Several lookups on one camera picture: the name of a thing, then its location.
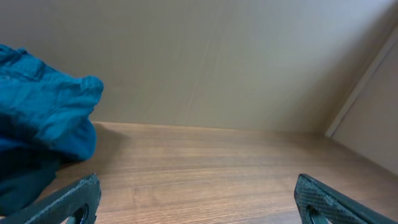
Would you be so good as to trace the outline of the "dark blue denim shorts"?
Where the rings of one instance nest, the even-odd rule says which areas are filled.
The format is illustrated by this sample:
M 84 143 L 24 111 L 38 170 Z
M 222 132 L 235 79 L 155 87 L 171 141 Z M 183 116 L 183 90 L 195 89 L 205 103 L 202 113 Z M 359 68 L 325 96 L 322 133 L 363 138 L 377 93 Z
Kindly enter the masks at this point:
M 103 82 L 73 78 L 24 49 L 1 46 L 1 134 L 83 161 L 95 151 L 89 120 L 101 99 Z

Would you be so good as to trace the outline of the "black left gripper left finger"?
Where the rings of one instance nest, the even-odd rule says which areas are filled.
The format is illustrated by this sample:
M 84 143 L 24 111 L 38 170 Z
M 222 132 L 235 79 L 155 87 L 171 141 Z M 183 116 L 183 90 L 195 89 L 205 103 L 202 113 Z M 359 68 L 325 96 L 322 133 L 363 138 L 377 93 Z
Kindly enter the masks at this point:
M 1 224 L 94 224 L 100 181 L 90 174 L 1 220 Z

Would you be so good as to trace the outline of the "black folded garment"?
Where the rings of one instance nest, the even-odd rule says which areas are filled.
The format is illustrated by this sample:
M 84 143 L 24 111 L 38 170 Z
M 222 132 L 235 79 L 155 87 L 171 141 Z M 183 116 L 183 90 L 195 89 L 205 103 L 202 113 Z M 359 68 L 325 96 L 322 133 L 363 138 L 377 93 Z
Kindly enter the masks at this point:
M 15 149 L 1 153 L 1 215 L 9 216 L 33 203 L 55 179 L 56 154 Z

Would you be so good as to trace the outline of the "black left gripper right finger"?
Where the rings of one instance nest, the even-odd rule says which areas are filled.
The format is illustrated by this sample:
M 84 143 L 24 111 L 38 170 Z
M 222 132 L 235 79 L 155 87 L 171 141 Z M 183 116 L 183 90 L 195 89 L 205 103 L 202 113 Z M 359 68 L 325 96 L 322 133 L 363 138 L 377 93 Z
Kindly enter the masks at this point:
M 298 176 L 294 199 L 302 224 L 397 224 L 307 174 Z

